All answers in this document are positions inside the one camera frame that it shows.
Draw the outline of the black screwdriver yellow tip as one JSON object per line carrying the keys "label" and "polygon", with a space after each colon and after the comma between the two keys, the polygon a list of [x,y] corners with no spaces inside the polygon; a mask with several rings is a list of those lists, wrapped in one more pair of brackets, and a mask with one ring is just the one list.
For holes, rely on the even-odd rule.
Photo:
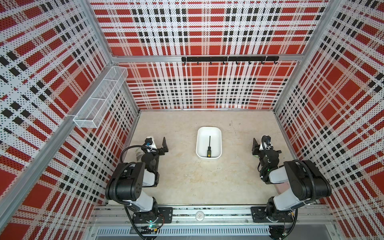
{"label": "black screwdriver yellow tip", "polygon": [[207,158],[210,158],[212,156],[212,148],[211,148],[211,136],[209,136],[209,145],[207,150]]}

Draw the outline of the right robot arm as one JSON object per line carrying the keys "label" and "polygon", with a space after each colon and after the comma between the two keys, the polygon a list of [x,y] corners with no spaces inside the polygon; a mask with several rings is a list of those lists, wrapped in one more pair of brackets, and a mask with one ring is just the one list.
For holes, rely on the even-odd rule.
{"label": "right robot arm", "polygon": [[265,207],[256,210],[253,215],[260,220],[278,222],[292,211],[332,193],[330,183],[312,161],[292,160],[280,165],[280,154],[280,150],[274,149],[270,136],[262,136],[260,143],[253,139],[252,155],[260,161],[261,181],[267,185],[289,184],[287,190],[269,198]]}

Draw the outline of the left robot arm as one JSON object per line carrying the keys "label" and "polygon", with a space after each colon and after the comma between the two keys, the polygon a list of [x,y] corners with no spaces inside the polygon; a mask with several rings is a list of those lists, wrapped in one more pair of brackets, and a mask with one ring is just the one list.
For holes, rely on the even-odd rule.
{"label": "left robot arm", "polygon": [[[137,149],[137,159],[135,162],[125,163],[123,155],[131,149]],[[156,221],[160,215],[157,200],[147,195],[143,188],[154,188],[158,185],[160,156],[168,151],[166,138],[163,138],[162,147],[157,148],[152,137],[147,137],[142,145],[125,148],[107,184],[106,198],[130,209],[146,222]]]}

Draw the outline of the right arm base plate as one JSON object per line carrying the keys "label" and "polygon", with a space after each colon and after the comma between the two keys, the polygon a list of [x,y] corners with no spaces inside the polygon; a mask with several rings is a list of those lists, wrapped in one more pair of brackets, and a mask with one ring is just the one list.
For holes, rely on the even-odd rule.
{"label": "right arm base plate", "polygon": [[251,207],[254,223],[293,223],[294,217],[289,211],[267,210],[266,206]]}

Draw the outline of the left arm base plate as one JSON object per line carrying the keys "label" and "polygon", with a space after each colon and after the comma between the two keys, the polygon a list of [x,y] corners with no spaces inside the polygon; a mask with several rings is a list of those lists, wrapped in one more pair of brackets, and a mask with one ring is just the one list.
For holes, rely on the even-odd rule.
{"label": "left arm base plate", "polygon": [[170,224],[173,218],[172,207],[160,207],[149,212],[136,212],[133,216],[135,224]]}

